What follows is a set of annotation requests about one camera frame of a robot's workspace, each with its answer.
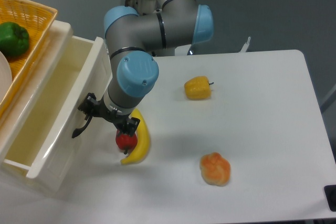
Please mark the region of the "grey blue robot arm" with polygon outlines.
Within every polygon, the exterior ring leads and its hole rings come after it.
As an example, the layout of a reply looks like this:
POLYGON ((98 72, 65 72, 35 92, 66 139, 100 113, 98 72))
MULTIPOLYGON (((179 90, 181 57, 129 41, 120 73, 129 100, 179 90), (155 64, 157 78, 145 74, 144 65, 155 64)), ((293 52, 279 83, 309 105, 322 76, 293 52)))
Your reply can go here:
POLYGON ((88 93, 78 106, 86 123, 102 118, 120 133, 133 135, 141 120, 132 112, 159 76, 153 54, 212 38, 214 21, 208 6, 196 0, 155 1, 159 8, 148 14, 131 6, 117 6, 105 14, 104 37, 112 79, 101 99, 88 93))

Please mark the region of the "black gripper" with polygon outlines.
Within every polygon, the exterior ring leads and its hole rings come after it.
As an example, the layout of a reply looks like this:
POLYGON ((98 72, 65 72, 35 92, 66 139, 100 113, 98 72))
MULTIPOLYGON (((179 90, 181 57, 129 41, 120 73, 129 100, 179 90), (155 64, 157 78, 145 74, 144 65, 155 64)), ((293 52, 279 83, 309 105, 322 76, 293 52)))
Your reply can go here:
POLYGON ((101 118, 112 123, 118 130, 117 136, 124 134, 132 137, 140 124, 138 118, 129 118, 130 113, 119 114, 115 110, 108 109, 103 99, 100 101, 96 100, 94 93, 88 93, 85 96, 84 100, 79 104, 78 110, 85 114, 85 120, 99 115, 101 118))

